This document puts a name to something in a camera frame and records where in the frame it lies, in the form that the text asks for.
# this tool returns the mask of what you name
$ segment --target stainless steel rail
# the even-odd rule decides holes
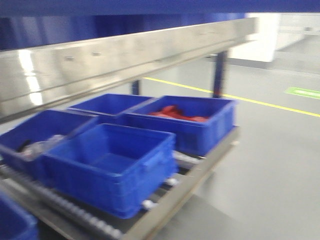
[[[219,53],[254,32],[255,18],[244,18],[0,52],[0,123]]]

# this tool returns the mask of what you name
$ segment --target crate handle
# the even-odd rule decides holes
[[[143,165],[143,168],[145,171],[150,171],[155,166],[157,166],[158,164],[161,164],[161,163],[162,163],[162,154],[161,154],[161,152],[159,152],[158,154],[156,154],[152,158],[149,158],[147,161],[145,161],[142,165]]]

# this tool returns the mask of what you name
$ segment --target gray floor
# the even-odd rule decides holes
[[[209,90],[212,66],[203,58],[149,77]],[[229,65],[224,92],[320,114],[319,99],[284,93],[289,87],[320,91],[320,75]],[[210,95],[152,80],[142,81],[142,94]],[[239,145],[155,239],[320,239],[320,117],[240,100],[236,119]]]

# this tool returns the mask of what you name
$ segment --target green floor marking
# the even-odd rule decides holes
[[[299,95],[307,98],[320,99],[320,91],[304,89],[299,87],[289,87],[286,91],[287,94]]]

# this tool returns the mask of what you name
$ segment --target white wall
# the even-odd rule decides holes
[[[230,58],[272,62],[274,53],[305,38],[290,31],[320,30],[319,13],[248,13],[257,17],[257,33],[249,37],[254,42],[233,47]]]
[[[283,33],[281,31],[303,31],[305,28],[302,23],[305,20],[304,15],[300,14],[282,14],[279,23],[279,33],[277,37],[276,50],[288,47],[305,38],[304,34]]]
[[[279,13],[248,13],[247,17],[257,17],[256,34],[250,36],[253,42],[233,47],[230,58],[244,59],[261,62],[271,62],[277,44],[278,28],[280,23]]]

